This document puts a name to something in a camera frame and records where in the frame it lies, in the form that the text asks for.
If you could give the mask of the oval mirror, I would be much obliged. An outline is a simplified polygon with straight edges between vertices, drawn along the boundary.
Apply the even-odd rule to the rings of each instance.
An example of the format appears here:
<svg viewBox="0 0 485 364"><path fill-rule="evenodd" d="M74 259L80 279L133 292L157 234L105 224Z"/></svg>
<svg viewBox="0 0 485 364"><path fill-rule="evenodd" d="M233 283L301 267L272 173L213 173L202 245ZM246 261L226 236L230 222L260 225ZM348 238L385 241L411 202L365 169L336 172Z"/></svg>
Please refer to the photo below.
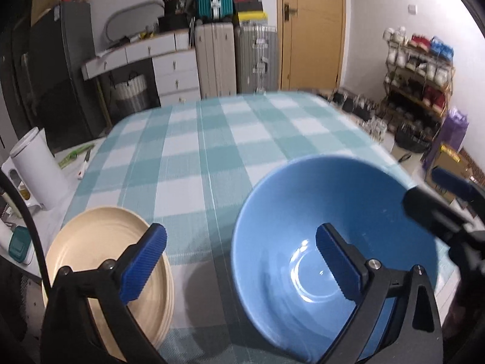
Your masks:
<svg viewBox="0 0 485 364"><path fill-rule="evenodd" d="M124 37L132 38L144 30L153 30L158 19L164 16L164 4L149 0L113 13L105 22L104 38L114 43Z"/></svg>

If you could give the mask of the white trash bin black bag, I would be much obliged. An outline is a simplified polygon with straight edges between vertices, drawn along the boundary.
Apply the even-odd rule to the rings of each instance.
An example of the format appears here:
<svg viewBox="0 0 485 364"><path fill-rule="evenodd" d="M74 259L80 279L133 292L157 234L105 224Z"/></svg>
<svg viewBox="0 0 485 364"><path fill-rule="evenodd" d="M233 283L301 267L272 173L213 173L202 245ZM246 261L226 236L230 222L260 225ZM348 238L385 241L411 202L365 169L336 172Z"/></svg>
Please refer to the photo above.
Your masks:
<svg viewBox="0 0 485 364"><path fill-rule="evenodd" d="M431 148L432 142L422 130L409 123L401 123L395 131L395 144L406 151L422 154Z"/></svg>

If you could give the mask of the small teal box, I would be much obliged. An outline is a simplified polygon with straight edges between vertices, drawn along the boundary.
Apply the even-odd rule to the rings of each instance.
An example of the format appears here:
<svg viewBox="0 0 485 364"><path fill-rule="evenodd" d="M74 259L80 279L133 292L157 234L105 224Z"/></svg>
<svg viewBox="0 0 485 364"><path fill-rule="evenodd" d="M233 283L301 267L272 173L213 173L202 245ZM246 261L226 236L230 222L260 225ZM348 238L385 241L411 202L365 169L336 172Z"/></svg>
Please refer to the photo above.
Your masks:
<svg viewBox="0 0 485 364"><path fill-rule="evenodd" d="M16 226L13 228L8 253L17 263L24 265L31 263L34 255L34 247L30 233L26 227Z"/></svg>

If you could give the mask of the cardboard box with cat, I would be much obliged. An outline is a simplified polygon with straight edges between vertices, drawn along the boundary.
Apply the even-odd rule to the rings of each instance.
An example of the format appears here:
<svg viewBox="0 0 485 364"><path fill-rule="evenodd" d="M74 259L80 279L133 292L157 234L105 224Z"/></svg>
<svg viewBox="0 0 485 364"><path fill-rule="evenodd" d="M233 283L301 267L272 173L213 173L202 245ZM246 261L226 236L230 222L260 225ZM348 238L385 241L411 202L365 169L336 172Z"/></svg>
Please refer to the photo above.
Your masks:
<svg viewBox="0 0 485 364"><path fill-rule="evenodd" d="M432 169L440 167L446 171L464 179L470 179L473 175L472 168L468 162L459 155L453 148L446 143L441 143L438 147L436 155L434 156L429 169L426 171L425 182L439 195L443 197L449 204L455 199L455 195L450 191L445 190L433 181Z"/></svg>

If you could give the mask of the white electric kettle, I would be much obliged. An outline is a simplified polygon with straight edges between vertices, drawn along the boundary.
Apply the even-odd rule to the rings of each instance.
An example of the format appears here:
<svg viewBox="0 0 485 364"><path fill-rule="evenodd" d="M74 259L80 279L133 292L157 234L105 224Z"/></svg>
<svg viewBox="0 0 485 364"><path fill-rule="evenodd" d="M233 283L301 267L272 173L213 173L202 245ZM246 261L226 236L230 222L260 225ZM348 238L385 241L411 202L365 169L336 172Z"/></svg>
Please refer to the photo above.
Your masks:
<svg viewBox="0 0 485 364"><path fill-rule="evenodd" d="M68 181L50 152L44 129L32 128L12 147L2 171L14 183L18 176L30 193L25 204L50 211L67 195Z"/></svg>

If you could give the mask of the purple bag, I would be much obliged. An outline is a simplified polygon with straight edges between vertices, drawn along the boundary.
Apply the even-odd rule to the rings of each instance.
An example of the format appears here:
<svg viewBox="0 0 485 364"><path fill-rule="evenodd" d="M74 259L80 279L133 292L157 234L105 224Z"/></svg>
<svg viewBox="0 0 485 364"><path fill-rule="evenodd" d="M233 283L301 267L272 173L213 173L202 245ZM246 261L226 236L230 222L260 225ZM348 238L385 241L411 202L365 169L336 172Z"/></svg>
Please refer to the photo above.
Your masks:
<svg viewBox="0 0 485 364"><path fill-rule="evenodd" d="M428 170L442 143L446 143L453 150L459 150L469 127L468 116L457 108L451 108L446 115L441 128L432 142L429 152L423 160L423 168Z"/></svg>

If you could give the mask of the woven laundry basket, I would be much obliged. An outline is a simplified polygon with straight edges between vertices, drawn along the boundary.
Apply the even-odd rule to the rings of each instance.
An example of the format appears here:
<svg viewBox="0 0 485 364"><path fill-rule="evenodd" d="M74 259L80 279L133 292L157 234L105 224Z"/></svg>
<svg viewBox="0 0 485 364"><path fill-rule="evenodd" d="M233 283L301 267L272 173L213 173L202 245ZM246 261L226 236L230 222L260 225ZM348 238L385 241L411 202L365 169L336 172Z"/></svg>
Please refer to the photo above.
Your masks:
<svg viewBox="0 0 485 364"><path fill-rule="evenodd" d="M111 85L111 94L119 113L129 116L150 107L146 76L132 72L127 81Z"/></svg>

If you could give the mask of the wooden door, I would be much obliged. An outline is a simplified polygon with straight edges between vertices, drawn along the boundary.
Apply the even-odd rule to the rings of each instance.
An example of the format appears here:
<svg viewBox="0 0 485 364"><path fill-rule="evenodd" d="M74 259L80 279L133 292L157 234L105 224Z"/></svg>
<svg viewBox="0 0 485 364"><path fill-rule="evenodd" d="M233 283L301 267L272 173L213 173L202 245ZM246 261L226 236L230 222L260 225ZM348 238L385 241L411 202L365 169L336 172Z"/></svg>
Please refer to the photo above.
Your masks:
<svg viewBox="0 0 485 364"><path fill-rule="evenodd" d="M277 0L280 88L335 89L340 84L346 0Z"/></svg>

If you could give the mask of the large blue bowl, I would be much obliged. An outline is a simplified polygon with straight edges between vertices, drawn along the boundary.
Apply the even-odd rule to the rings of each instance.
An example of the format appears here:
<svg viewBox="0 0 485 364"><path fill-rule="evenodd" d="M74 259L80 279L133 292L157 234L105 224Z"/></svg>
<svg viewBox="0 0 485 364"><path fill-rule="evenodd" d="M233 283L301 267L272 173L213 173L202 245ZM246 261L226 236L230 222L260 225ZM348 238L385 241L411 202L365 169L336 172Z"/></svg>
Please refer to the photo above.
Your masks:
<svg viewBox="0 0 485 364"><path fill-rule="evenodd" d="M242 308L275 348L315 363L364 297L371 260L438 279L434 237L404 212L414 181L398 165L307 156L268 173L234 225L232 278Z"/></svg>

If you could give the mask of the beige suitcase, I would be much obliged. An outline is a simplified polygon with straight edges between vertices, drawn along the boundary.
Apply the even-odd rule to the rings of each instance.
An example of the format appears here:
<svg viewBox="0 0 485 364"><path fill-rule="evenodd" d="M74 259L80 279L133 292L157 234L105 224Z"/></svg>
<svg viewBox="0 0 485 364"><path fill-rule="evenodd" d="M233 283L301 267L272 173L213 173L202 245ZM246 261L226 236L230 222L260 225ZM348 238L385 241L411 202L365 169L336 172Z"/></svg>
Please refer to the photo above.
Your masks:
<svg viewBox="0 0 485 364"><path fill-rule="evenodd" d="M237 94L236 61L232 23L195 27L196 61L203 99Z"/></svg>

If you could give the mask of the checkered teal tablecloth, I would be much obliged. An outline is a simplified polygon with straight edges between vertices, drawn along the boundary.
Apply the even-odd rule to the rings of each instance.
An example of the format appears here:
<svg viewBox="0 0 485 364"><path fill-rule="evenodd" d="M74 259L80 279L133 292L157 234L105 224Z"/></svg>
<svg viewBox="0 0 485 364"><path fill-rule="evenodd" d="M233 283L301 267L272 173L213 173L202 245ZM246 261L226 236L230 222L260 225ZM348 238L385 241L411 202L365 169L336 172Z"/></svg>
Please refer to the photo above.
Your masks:
<svg viewBox="0 0 485 364"><path fill-rule="evenodd" d="M322 98L239 95L121 120L91 160L66 216L117 205L167 228L176 305L161 352L170 363L286 363L243 313L230 275L230 241L252 188L310 154L356 157L413 185L383 146Z"/></svg>

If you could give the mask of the shoe rack with shoes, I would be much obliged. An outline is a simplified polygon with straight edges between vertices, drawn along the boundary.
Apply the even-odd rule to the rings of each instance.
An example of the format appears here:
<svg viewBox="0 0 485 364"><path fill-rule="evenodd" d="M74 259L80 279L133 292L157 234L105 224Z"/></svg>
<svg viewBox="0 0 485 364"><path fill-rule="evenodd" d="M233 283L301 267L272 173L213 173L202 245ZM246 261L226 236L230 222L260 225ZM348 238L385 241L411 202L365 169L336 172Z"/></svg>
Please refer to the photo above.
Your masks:
<svg viewBox="0 0 485 364"><path fill-rule="evenodd" d="M402 111L410 119L418 113L441 120L454 91L455 51L433 36L406 35L401 26L387 28L383 40L388 47L383 86L389 108Z"/></svg>

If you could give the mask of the green packet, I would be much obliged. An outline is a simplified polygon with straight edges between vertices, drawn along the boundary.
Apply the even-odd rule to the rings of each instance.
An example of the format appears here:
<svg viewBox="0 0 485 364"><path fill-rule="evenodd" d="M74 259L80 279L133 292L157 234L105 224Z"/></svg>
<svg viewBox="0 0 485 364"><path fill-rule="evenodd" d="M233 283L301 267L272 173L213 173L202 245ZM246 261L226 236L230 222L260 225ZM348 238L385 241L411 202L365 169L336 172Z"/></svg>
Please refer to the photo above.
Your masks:
<svg viewBox="0 0 485 364"><path fill-rule="evenodd" d="M73 163L79 155L87 152L88 150L91 150L94 147L95 144L88 144L72 150L69 154L67 154L62 160L58 162L58 166L61 169L66 168L67 165Z"/></svg>

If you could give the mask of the cream plate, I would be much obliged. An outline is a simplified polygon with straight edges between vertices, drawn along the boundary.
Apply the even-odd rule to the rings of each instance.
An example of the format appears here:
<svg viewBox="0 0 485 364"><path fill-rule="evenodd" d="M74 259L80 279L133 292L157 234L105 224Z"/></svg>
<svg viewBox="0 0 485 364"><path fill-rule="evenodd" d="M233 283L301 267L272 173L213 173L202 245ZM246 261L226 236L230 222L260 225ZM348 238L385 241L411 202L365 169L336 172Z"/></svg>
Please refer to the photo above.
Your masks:
<svg viewBox="0 0 485 364"><path fill-rule="evenodd" d="M173 319L168 234L120 207L63 226L45 262L42 363L162 363Z"/></svg>

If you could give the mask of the black refrigerator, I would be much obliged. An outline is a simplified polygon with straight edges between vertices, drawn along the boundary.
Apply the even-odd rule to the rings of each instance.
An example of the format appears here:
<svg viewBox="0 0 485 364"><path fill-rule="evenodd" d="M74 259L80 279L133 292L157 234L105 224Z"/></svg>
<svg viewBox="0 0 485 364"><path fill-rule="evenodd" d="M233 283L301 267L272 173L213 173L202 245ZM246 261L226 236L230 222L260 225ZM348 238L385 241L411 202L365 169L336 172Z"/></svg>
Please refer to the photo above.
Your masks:
<svg viewBox="0 0 485 364"><path fill-rule="evenodd" d="M55 152L94 140L106 127L95 85L81 71L94 57L87 2L61 2L30 29L27 67L35 115Z"/></svg>

